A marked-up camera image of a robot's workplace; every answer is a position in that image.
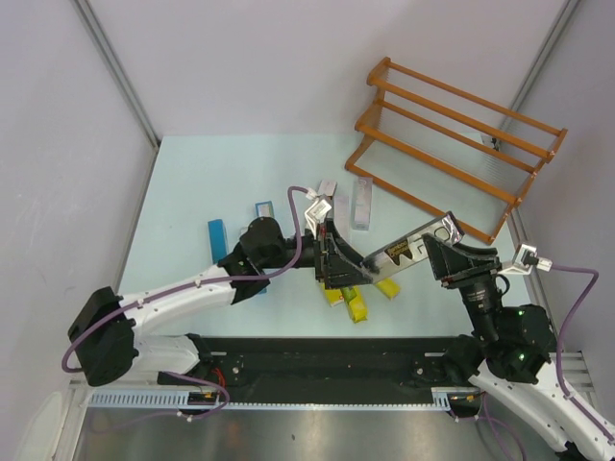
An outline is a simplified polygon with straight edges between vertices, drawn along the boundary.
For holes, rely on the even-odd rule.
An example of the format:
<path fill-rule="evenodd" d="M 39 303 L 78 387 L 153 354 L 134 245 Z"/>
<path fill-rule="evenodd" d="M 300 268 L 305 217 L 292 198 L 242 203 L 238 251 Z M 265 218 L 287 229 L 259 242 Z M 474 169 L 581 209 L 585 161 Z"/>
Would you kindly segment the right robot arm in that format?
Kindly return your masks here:
<path fill-rule="evenodd" d="M 563 375 L 562 339 L 544 307 L 505 306 L 498 279 L 548 272 L 553 264 L 522 244 L 507 264 L 494 250 L 450 244 L 426 234 L 424 246 L 436 280 L 457 290 L 472 334 L 446 350 L 443 373 L 454 385 L 468 382 L 530 425 L 563 460 L 611 460 L 614 426 Z"/>

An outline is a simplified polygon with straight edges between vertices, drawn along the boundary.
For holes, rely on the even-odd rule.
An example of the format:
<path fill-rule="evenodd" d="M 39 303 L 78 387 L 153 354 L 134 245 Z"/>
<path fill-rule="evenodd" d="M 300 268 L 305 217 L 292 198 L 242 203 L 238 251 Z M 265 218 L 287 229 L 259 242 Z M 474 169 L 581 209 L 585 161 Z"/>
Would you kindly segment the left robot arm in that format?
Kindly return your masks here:
<path fill-rule="evenodd" d="M 94 291 L 67 332 L 70 352 L 90 386 L 113 383 L 144 362 L 144 337 L 164 323 L 206 307 L 244 302 L 271 278 L 300 268 L 313 269 L 329 289 L 375 280 L 331 219 L 315 231 L 285 238 L 275 219 L 258 218 L 228 255 L 197 276 L 129 296 L 108 286 Z"/>

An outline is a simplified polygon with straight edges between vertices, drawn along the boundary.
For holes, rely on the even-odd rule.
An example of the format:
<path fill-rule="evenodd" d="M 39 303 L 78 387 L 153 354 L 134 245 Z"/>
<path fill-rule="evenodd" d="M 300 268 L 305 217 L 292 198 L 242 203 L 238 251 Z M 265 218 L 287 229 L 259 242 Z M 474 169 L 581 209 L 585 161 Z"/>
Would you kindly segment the silver black R&O charcoal box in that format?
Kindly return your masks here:
<path fill-rule="evenodd" d="M 361 267 L 370 275 L 372 282 L 376 283 L 428 259 L 424 234 L 455 244 L 462 240 L 465 232 L 455 216 L 448 211 L 367 255 L 361 261 Z"/>

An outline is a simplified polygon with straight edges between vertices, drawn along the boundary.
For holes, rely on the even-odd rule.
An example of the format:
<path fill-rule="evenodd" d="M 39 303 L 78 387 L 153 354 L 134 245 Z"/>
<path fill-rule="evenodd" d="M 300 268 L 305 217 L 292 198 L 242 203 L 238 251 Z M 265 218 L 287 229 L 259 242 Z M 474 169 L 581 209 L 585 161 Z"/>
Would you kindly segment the blue toothpaste box with barcode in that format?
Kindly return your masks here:
<path fill-rule="evenodd" d="M 274 231 L 277 228 L 274 207 L 271 201 L 256 203 L 255 210 L 257 217 L 251 224 L 252 230 Z"/>

